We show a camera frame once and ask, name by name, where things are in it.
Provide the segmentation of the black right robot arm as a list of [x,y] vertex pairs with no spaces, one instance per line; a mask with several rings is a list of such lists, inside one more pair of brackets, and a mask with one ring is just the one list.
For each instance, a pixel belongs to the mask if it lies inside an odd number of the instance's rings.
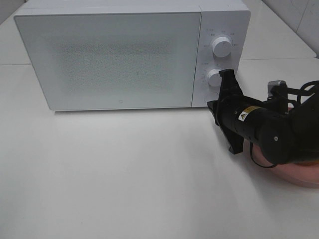
[[319,158],[319,83],[299,89],[285,81],[268,83],[268,98],[260,101],[243,94],[232,69],[219,71],[217,100],[207,102],[215,124],[226,137],[233,154],[259,146],[269,168]]

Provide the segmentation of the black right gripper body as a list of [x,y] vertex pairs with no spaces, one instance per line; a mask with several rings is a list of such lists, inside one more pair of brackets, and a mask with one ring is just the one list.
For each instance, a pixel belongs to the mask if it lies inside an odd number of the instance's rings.
[[251,142],[265,142],[268,137],[266,103],[245,95],[218,98],[222,120],[232,131]]

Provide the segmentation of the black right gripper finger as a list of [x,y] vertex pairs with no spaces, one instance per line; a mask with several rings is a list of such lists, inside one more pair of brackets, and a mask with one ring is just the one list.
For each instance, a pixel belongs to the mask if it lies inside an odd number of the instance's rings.
[[218,100],[208,101],[207,106],[214,117],[215,124],[221,129],[229,143],[229,151],[232,154],[242,153],[244,138],[224,124],[224,121],[222,120],[222,109],[219,106]]
[[243,95],[243,92],[236,80],[233,69],[221,70],[219,71],[219,75],[222,79],[219,91],[220,98]]

